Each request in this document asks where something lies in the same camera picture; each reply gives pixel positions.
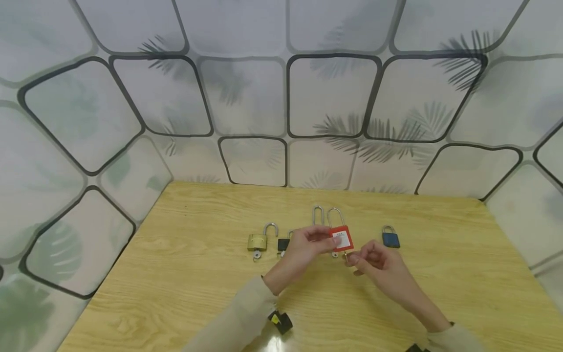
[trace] wood grain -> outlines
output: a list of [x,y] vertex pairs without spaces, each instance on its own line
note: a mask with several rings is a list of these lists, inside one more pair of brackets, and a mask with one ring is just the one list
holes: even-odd
[[[392,225],[424,290],[490,351],[561,350],[561,315],[477,200],[174,182],[59,351],[180,350],[276,262],[274,234],[256,263],[248,234],[275,222],[286,236],[311,224],[316,204],[340,208],[357,247]],[[283,292],[279,308],[292,332],[280,337],[268,325],[246,350],[404,351],[424,340],[418,322],[330,255]]]

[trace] padlock body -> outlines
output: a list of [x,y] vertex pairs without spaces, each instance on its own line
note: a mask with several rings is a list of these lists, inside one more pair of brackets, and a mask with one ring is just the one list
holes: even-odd
[[285,251],[289,245],[289,238],[278,239],[278,252]]
[[347,225],[338,226],[336,228],[330,228],[328,233],[332,237],[340,237],[340,244],[334,249],[334,252],[347,251],[349,249],[354,249],[354,244],[352,242],[352,236],[350,236],[350,230],[348,230]]
[[393,232],[383,232],[381,234],[383,238],[383,245],[389,248],[401,248],[401,243],[399,242],[399,236]]
[[249,251],[265,251],[268,244],[268,237],[264,234],[253,234],[248,236]]

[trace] person's left hand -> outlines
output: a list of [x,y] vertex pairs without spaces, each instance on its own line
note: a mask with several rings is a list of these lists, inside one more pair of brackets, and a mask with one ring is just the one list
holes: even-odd
[[297,280],[317,255],[330,253],[336,248],[340,238],[331,237],[329,229],[328,226],[313,225],[293,231],[285,255],[263,278],[274,295],[279,295]]

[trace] wallpaper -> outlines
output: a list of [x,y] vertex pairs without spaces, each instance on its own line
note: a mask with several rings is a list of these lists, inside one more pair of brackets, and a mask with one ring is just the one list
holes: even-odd
[[55,351],[172,180],[472,197],[563,311],[558,0],[0,4],[0,351]]

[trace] blue padlock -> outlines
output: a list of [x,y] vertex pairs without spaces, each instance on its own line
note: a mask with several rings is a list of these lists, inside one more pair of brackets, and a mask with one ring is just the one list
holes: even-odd
[[390,248],[401,248],[401,243],[399,242],[399,236],[395,233],[395,229],[391,225],[385,225],[381,229],[381,236],[383,237],[383,245]]

